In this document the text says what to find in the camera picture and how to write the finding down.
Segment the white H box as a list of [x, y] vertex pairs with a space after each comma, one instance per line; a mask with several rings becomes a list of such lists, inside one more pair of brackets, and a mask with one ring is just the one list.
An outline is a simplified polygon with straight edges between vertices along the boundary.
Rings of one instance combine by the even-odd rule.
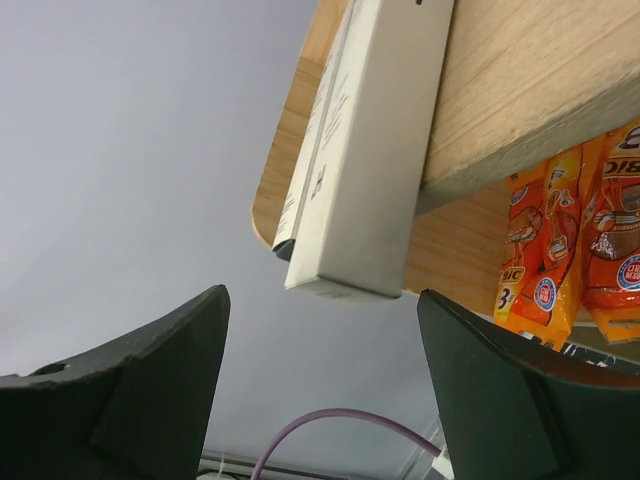
[[321, 134], [329, 111], [331, 94], [357, 5], [358, 1], [350, 1], [348, 3], [345, 15], [341, 20], [331, 46], [297, 156], [289, 189], [284, 200], [272, 245], [272, 252], [277, 258], [286, 262], [289, 262], [292, 258], [304, 207], [307, 203], [306, 197], [311, 185], [312, 170], [318, 155]]
[[358, 1], [285, 287], [399, 297], [453, 5]]

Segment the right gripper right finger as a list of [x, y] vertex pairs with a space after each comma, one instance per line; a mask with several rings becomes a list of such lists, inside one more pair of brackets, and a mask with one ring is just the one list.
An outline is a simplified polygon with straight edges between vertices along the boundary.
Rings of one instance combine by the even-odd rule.
[[539, 346], [433, 290], [417, 315], [455, 478], [638, 478], [638, 376]]

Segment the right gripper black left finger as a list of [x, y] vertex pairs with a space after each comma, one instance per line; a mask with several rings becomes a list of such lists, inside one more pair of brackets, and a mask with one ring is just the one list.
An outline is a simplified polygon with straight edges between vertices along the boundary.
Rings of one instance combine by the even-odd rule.
[[2, 478], [195, 478], [230, 309], [216, 285], [96, 348], [2, 377]]

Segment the orange BIC razor pack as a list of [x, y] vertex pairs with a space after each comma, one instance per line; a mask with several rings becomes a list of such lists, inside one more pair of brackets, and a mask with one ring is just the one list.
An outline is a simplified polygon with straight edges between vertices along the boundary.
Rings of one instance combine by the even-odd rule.
[[639, 339], [639, 122], [604, 135], [586, 210], [582, 303], [609, 343]]
[[541, 262], [544, 167], [508, 177], [510, 189], [508, 224], [501, 259], [494, 320], [506, 326], [515, 299]]
[[603, 142], [598, 137], [544, 162], [541, 261], [514, 312], [523, 318], [526, 333], [556, 351], [568, 339], [580, 308], [583, 213], [593, 196]]

